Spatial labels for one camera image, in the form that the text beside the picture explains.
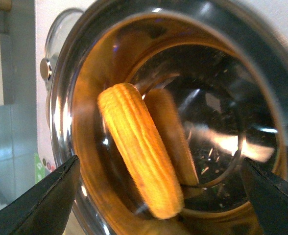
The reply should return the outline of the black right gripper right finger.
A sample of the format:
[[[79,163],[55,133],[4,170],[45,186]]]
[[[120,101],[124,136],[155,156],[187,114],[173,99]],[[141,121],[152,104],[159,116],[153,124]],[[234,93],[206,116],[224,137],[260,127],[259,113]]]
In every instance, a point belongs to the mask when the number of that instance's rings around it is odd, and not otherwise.
[[[240,170],[246,195],[265,235],[288,235],[288,182],[245,158]]]

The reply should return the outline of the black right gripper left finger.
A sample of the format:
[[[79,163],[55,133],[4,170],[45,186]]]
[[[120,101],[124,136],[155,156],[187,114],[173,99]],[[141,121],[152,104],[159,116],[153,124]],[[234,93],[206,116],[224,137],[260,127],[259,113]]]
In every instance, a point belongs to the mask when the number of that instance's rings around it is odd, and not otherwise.
[[[0,235],[61,235],[78,190],[80,161],[74,155],[0,210]]]

